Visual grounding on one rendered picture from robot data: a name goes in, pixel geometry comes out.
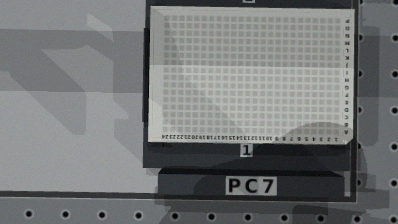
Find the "white multi-well plate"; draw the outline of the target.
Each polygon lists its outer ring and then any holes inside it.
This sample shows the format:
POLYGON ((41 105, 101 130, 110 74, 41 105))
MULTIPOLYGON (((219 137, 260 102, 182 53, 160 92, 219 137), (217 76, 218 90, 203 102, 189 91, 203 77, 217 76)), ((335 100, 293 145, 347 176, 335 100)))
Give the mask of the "white multi-well plate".
POLYGON ((148 142, 346 145, 355 9, 150 7, 148 142))

